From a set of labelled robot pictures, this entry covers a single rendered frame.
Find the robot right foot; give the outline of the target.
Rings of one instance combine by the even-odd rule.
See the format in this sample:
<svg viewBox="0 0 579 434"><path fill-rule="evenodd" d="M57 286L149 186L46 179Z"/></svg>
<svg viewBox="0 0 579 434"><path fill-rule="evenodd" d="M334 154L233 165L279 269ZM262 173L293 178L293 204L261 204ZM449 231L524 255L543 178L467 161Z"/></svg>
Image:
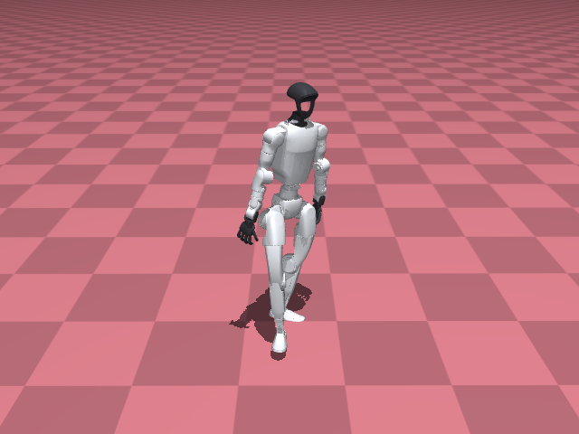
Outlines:
<svg viewBox="0 0 579 434"><path fill-rule="evenodd" d="M277 334L277 332L276 332L271 349L272 349L272 351L274 351L276 353L283 353L286 351L286 349L287 349L287 334L286 334L285 329L284 329L284 334L282 333L281 330L280 330L279 334Z"/></svg>

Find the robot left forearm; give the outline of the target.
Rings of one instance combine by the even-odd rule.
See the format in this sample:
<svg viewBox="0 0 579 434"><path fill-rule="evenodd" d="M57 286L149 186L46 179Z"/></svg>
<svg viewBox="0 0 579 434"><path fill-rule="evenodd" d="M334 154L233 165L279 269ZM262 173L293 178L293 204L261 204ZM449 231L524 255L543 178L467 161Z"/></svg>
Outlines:
<svg viewBox="0 0 579 434"><path fill-rule="evenodd" d="M326 196L326 191L327 191L327 174L328 174L327 170L326 172L322 173L322 174L318 174L318 173L314 173L314 178L315 178L315 187L314 187L314 195L313 198L318 202L319 198L324 195ZM325 199L326 200L326 199Z"/></svg>

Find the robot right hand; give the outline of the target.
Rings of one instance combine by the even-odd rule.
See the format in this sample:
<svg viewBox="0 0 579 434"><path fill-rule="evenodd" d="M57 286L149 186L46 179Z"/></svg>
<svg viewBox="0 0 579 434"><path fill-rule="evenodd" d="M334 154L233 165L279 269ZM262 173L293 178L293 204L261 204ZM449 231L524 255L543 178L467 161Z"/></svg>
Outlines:
<svg viewBox="0 0 579 434"><path fill-rule="evenodd" d="M247 210L246 210L246 211L247 211ZM239 229L239 231L238 231L238 233L237 233L237 237L238 237L238 238L241 238L241 241L244 241L246 244L247 244L247 243L249 243L250 245L253 244L253 243L252 243L252 235L253 235L254 239L255 239L256 241L258 241L258 238L257 238L256 233L255 233L255 231L254 231L254 229L255 229L254 223L257 221L258 215L259 215L259 212L256 212L256 213L254 214L253 220L247 218L247 217L244 215L244 220L245 220L245 221L241 224L240 229ZM241 235L241 233L242 233L242 235ZM244 236L244 235L245 235L245 236ZM249 236L249 237L248 237L248 236ZM243 237L244 237L244 238L243 238ZM248 241L247 241L247 238L248 238Z"/></svg>

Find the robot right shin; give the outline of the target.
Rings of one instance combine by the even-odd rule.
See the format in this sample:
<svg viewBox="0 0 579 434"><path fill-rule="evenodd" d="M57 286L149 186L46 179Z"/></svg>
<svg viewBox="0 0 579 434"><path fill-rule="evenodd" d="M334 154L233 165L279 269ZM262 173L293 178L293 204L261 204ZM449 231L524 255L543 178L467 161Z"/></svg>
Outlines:
<svg viewBox="0 0 579 434"><path fill-rule="evenodd" d="M284 334L284 312L285 312L285 289L280 288L278 283L270 284L270 300L271 300L271 312L274 315L276 322L277 334L280 330Z"/></svg>

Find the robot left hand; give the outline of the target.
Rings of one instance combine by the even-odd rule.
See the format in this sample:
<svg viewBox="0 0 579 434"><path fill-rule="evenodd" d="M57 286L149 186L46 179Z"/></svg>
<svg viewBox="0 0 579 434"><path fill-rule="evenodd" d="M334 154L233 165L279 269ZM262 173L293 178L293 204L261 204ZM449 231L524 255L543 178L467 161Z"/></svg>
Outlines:
<svg viewBox="0 0 579 434"><path fill-rule="evenodd" d="M325 197L324 195L322 195L322 196L319 198L319 201L318 201L318 202L313 198L314 204L313 204L312 206L316 209L316 224L318 224L319 221L320 221L321 212L322 212L322 210L321 210L321 205L324 204L325 199L326 199L326 197Z"/></svg>

